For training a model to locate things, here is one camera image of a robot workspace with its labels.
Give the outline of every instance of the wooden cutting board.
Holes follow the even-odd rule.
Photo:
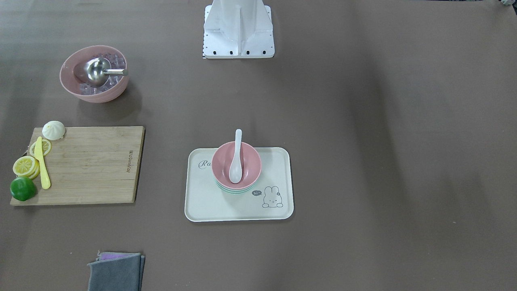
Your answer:
[[[38,176],[36,196],[12,198],[11,205],[134,202],[144,131],[143,126],[67,127],[64,138],[50,141],[44,158],[51,187],[43,190]],[[39,136],[41,127],[34,128],[29,146]]]

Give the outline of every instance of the white spoon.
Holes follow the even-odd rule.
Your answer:
[[[242,130],[235,131],[235,153],[233,154],[232,164],[230,165],[230,173],[228,174],[230,181],[234,184],[239,183],[242,179],[242,165],[240,164],[240,141],[242,140]]]

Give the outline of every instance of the lime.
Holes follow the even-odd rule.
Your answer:
[[[19,201],[26,201],[36,195],[34,182],[27,177],[18,177],[11,182],[11,195]]]

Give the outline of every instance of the bowl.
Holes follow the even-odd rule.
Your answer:
[[[126,62],[126,68],[128,68],[127,59],[119,50],[108,46],[91,46],[78,50],[77,52],[69,56],[68,59],[66,59],[66,61],[61,66],[61,71],[59,72],[59,80],[66,91],[68,91],[70,94],[74,95],[75,97],[81,100],[91,103],[103,103],[117,98],[126,89],[129,82],[129,77],[123,76],[116,85],[104,92],[93,95],[81,94],[81,89],[79,88],[81,81],[79,81],[73,74],[73,68],[79,63],[84,63],[88,60],[93,59],[93,57],[95,55],[98,55],[99,53],[110,53],[113,55],[117,54],[123,57],[124,61]]]
[[[240,194],[249,190],[257,181],[262,171],[262,162],[259,153],[251,145],[242,142],[240,146],[240,160],[242,162],[242,179],[234,184],[228,173],[235,151],[235,142],[230,141],[220,146],[212,158],[212,172],[217,185],[231,194]]]

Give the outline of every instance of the tray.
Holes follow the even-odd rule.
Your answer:
[[[283,148],[256,148],[262,173],[242,194],[220,189],[210,162],[216,149],[196,149],[189,155],[185,216],[193,222],[281,220],[293,214],[291,162]]]

